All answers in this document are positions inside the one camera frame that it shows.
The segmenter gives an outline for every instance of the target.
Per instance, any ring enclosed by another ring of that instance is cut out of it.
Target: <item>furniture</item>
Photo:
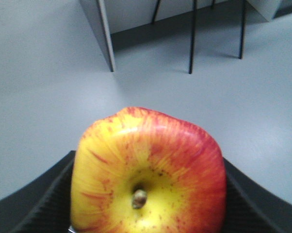
[[[80,0],[80,4],[97,39],[111,72],[116,69],[104,0]]]
[[[215,6],[216,0],[212,0],[211,8],[213,9]],[[152,24],[155,23],[156,16],[158,13],[158,9],[160,6],[161,0],[157,0],[156,8],[152,17]],[[189,74],[193,72],[194,65],[194,53],[195,53],[195,23],[196,23],[196,7],[197,0],[193,0],[193,16],[191,22],[191,44],[190,44],[190,61],[189,61]],[[246,20],[246,1],[242,0],[242,17],[241,17],[241,34],[240,34],[240,48],[239,48],[239,59],[243,58],[243,50],[244,50],[244,32],[245,32],[245,20]]]

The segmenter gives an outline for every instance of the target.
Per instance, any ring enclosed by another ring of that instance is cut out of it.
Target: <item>red speckle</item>
[[[101,156],[99,156],[98,154],[94,153],[93,151],[91,151],[91,154],[94,155],[94,157],[96,157],[98,160],[100,160],[101,162],[108,164],[107,160],[103,159]]]
[[[163,146],[159,144],[153,144],[151,146],[151,155],[160,153],[163,150]]]
[[[201,154],[204,153],[206,147],[201,147],[195,154],[193,154],[192,156],[190,156],[187,160],[187,164],[185,164],[185,167],[191,167],[192,164],[197,160],[197,157]]]
[[[108,183],[110,182],[111,180],[110,179],[105,179],[105,180],[102,180],[102,184],[103,184],[103,187],[104,187],[104,191],[107,190],[107,185]]]
[[[138,108],[135,108],[135,107],[128,107],[127,108],[128,114],[130,114],[133,117],[136,115],[136,110],[138,110]]]
[[[92,199],[105,199],[105,197],[103,196],[97,196],[97,195],[93,195],[93,194],[88,194],[88,193],[81,193],[83,196],[88,197],[88,198],[92,198]]]

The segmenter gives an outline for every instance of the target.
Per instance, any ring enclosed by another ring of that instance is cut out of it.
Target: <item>white panel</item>
[[[110,70],[115,70],[115,60],[109,32],[104,0],[80,0],[84,13],[95,34]]]
[[[273,19],[282,0],[247,0],[266,20]]]

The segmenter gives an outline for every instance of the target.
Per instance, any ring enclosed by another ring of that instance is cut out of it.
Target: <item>apple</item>
[[[225,211],[221,150],[192,123],[127,107],[80,139],[71,186],[78,233],[218,233]]]

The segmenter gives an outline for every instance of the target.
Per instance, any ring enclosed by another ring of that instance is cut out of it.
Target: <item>black rod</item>
[[[246,21],[246,1],[242,0],[242,20],[241,20],[239,59],[243,58],[244,39],[245,39],[245,21]]]
[[[212,1],[211,9],[214,9],[215,2],[216,2],[216,0],[213,0],[213,1]]]
[[[197,0],[193,0],[193,17],[192,17],[192,24],[191,24],[191,44],[190,44],[190,64],[189,64],[190,74],[193,73],[193,65],[194,65],[196,5],[197,5]]]
[[[161,0],[157,0],[155,12],[154,12],[154,14],[152,16],[151,24],[154,24],[155,21],[156,21],[156,17],[157,17],[158,9],[159,9],[159,6],[160,6],[160,2],[161,2]]]

